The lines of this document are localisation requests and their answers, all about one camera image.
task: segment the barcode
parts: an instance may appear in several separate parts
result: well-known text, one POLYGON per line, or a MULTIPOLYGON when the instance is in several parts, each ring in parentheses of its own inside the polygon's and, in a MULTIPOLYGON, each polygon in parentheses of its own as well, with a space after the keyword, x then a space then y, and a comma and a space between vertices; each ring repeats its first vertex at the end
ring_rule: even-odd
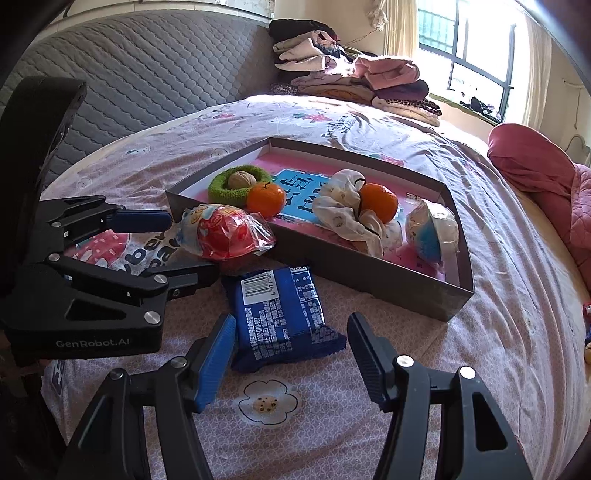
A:
POLYGON ((242 299, 244 305, 276 299, 277 283, 273 271, 264 272, 242 280, 242 299))

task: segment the gray mattress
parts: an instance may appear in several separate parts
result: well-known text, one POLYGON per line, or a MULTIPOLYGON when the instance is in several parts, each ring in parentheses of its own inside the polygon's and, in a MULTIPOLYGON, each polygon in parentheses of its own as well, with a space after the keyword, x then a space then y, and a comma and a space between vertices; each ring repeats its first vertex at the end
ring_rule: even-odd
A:
POLYGON ((272 44, 266 25, 233 15, 154 10, 101 18, 32 45, 0 90, 0 113, 23 77, 87 82, 48 185, 118 138, 268 91, 277 77, 272 44))

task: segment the orange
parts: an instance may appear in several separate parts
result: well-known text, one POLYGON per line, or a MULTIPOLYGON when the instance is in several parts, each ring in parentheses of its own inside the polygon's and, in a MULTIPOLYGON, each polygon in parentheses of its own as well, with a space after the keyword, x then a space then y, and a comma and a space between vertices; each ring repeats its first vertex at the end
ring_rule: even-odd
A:
POLYGON ((276 183, 256 183, 246 197, 248 211, 258 212, 265 218, 277 215, 284 206, 285 191, 276 183))
POLYGON ((398 197, 383 185, 366 183, 359 191, 359 211, 373 210, 382 223, 391 222, 398 211, 398 197))

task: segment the cardboard box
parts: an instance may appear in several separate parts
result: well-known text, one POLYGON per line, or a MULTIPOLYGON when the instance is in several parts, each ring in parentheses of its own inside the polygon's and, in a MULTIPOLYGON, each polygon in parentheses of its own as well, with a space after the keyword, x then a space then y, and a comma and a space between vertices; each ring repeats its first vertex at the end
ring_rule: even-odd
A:
POLYGON ((282 180, 278 183, 288 194, 290 205, 269 223, 277 237, 276 246, 266 253, 269 257, 292 267, 308 266, 315 275, 443 322, 450 320, 472 296, 470 254, 461 218, 447 186, 378 158, 269 138, 211 163, 168 189, 166 194, 174 220, 180 221, 185 209, 207 203, 207 187, 215 175, 245 164, 256 164, 271 174, 279 174, 282 180), (455 259, 446 262, 444 274, 421 263, 414 251, 404 250, 410 248, 408 245, 390 253, 391 261, 381 260, 355 250, 350 242, 328 229, 300 217, 294 219, 301 212, 310 220, 311 201, 319 187, 314 182, 322 179, 317 173, 329 178, 344 168, 360 171, 368 181, 384 184, 397 193, 401 218, 408 213, 404 209, 409 209, 418 197, 442 203, 452 210, 459 227, 459 252, 455 259))

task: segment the green fuzzy ring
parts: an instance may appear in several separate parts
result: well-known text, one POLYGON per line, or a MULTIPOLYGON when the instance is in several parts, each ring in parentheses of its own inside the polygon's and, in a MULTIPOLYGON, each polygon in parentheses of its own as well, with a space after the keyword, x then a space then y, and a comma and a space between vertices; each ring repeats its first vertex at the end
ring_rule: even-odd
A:
POLYGON ((238 190, 229 190, 226 187, 228 178, 234 172, 245 171, 256 178, 256 181, 265 183, 271 182, 271 176, 262 168, 253 165, 242 165, 241 167, 229 168, 217 175, 209 184, 207 189, 209 203, 221 203, 223 205, 232 205, 234 207, 246 206, 246 197, 250 192, 250 187, 238 190))

